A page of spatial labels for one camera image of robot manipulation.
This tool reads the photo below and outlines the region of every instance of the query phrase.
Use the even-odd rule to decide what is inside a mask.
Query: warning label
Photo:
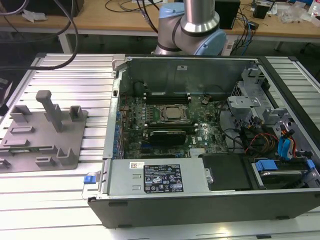
[[[184,191],[180,164],[145,165],[144,192],[147,194],[179,193]]]

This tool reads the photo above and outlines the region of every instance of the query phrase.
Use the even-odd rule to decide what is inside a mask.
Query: computer case
[[[7,12],[12,12],[22,6],[24,0],[1,0],[1,3]],[[71,14],[72,1],[60,0],[60,3],[65,7],[68,13]],[[74,17],[80,13],[83,5],[84,0],[75,0]],[[58,5],[52,0],[30,0],[25,9],[35,13],[44,13],[46,15],[65,15]]]

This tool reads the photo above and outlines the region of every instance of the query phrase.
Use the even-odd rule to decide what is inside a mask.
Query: plastic bag
[[[303,8],[305,5],[306,4],[303,2],[296,1],[287,10],[284,10],[278,14],[280,21],[284,24],[301,21],[301,16],[306,12],[306,10]]]
[[[313,5],[313,8],[312,8],[311,16],[312,17],[320,16],[320,0],[315,0],[314,4],[312,5]]]

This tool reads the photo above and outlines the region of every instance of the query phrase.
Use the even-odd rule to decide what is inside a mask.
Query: gray floor
[[[26,39],[34,39],[41,34],[25,33]],[[149,54],[157,44],[155,37],[136,36],[104,36],[104,45],[100,44],[97,35],[80,36],[80,53],[105,54]],[[71,42],[75,45],[75,37],[71,35]],[[299,61],[320,81],[320,44],[309,45],[304,54],[300,50],[305,43],[285,42],[280,51],[275,51],[276,43],[271,41],[253,41],[248,47],[246,56],[296,56]],[[58,39],[51,39],[37,43],[1,44],[0,65],[30,65],[37,53],[62,53]],[[0,77],[12,80],[16,86],[25,71],[0,71]]]

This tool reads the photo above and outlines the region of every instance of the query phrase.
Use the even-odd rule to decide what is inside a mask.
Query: black box
[[[240,0],[215,0],[214,10],[220,17],[220,29],[232,29],[238,14]]]
[[[269,9],[270,9],[269,6],[256,5],[253,12],[253,17],[256,19],[264,19]]]
[[[71,14],[71,0],[59,0],[68,13]],[[20,8],[24,3],[24,0],[1,0],[3,7],[7,12],[13,12]],[[75,0],[74,17],[76,17],[81,11],[84,5],[84,0]],[[35,13],[44,13],[46,15],[59,15],[64,16],[64,12],[58,7],[53,0],[30,0],[29,4],[25,8],[28,11]]]

